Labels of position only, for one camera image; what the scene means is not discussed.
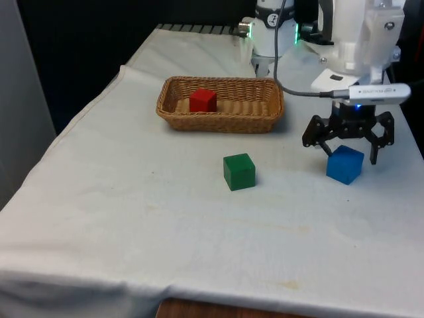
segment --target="stain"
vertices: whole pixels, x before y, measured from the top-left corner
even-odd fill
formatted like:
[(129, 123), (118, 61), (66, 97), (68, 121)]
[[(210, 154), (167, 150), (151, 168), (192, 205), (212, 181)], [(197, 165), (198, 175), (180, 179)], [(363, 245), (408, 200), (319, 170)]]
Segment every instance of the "stain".
[(303, 233), (303, 234), (307, 234), (307, 233), (311, 232), (310, 227), (298, 227), (297, 229), (300, 233)]
[(159, 209), (159, 206), (155, 205), (155, 204), (148, 204), (146, 205), (146, 212), (154, 212), (156, 210)]
[(296, 280), (290, 280), (288, 282), (280, 282), (280, 283), (277, 283), (277, 285), (282, 286), (284, 288), (287, 288), (289, 290), (299, 290), (300, 289), (299, 282), (296, 281)]

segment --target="cable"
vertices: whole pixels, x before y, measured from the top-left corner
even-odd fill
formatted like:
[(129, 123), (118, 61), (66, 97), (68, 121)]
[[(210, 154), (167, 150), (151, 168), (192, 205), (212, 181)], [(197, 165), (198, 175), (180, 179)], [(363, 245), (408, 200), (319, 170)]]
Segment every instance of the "cable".
[(327, 98), (335, 98), (335, 92), (334, 91), (325, 91), (321, 93), (312, 93), (312, 92), (304, 92), (304, 91), (294, 91), (292, 89), (288, 89), (281, 84), (281, 82), (278, 80), (277, 75), (277, 69), (278, 69), (278, 29), (280, 28), (280, 22), (281, 18), (283, 16), (284, 7), (286, 6), (287, 0), (283, 0), (283, 3), (281, 5), (280, 14), (278, 15), (277, 25), (275, 29), (275, 36), (274, 36), (274, 48), (275, 48), (275, 61), (274, 61), (274, 81), (277, 83), (278, 86), (281, 87), (283, 91), (285, 91), (287, 94), (294, 95), (294, 96), (303, 96), (303, 97), (327, 97)]

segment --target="table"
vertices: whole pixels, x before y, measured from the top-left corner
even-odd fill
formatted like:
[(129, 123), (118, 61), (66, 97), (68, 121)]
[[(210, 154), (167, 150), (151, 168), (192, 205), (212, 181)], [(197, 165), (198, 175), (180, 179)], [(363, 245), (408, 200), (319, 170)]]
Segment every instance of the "table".
[(306, 318), (286, 313), (167, 299), (160, 304), (156, 318)]
[[(378, 107), (392, 110), (396, 143), (351, 186), (301, 144), (329, 101), (286, 96), (286, 116), (265, 135), (174, 132), (155, 114), (169, 76), (253, 77), (238, 41), (157, 30), (70, 123), (0, 213), (0, 312), (153, 317), (177, 297), (424, 317), (424, 166), (399, 107)], [(307, 89), (321, 70), (300, 45), (279, 75)], [(243, 152), (258, 186), (231, 193), (222, 160)]]

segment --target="dark background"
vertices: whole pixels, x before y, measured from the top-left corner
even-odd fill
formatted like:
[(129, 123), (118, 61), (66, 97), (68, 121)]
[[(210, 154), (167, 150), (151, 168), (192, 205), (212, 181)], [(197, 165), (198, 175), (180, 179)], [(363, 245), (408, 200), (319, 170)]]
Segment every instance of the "dark background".
[[(297, 0), (298, 22), (316, 18), (316, 1)], [(59, 133), (101, 93), (158, 23), (235, 25), (254, 16), (256, 0), (18, 0), (18, 4)], [(395, 74), (398, 81), (409, 82), (424, 78), (424, 49), (417, 56), (424, 4), (405, 9), (411, 18), (399, 42), (403, 55)], [(415, 89), (403, 106), (422, 152), (423, 129), (417, 114), (423, 98)]]

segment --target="gray wall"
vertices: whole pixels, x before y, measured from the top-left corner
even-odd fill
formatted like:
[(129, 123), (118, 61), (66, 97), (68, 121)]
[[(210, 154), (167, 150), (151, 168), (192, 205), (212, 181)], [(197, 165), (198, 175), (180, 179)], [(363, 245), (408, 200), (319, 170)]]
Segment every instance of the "gray wall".
[(0, 209), (55, 137), (15, 0), (0, 0)]

